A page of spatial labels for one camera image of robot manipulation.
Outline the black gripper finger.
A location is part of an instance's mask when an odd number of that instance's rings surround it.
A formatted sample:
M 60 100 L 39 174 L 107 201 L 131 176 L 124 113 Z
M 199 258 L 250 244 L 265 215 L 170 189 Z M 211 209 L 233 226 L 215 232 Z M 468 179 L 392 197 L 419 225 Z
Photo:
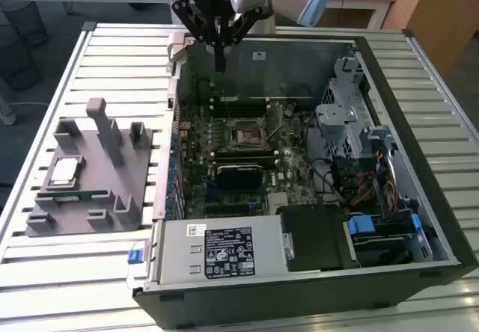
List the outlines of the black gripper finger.
M 226 70 L 225 48 L 237 45 L 247 35 L 256 22 L 270 18 L 270 9 L 257 7 L 245 13 L 241 13 L 234 20 L 231 17 L 220 19 L 220 70 Z
M 215 70 L 221 71 L 220 36 L 217 30 L 216 19 L 206 21 L 200 15 L 200 11 L 196 8 L 193 0 L 173 0 L 171 7 L 194 38 L 199 43 L 207 44 L 213 50 Z

